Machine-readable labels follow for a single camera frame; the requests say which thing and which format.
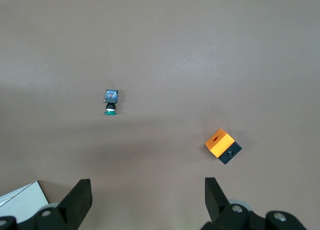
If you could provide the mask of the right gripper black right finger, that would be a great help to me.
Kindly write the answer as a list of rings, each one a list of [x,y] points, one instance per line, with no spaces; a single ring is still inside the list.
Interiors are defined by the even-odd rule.
[[[215,178],[205,178],[205,205],[211,221],[203,230],[304,230],[292,214],[270,211],[260,217],[244,205],[231,204]]]

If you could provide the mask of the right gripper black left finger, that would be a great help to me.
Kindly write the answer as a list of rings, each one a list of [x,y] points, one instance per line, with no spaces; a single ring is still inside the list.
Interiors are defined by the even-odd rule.
[[[92,206],[90,179],[81,179],[58,204],[39,210],[28,220],[17,223],[13,216],[0,218],[2,230],[77,230]]]

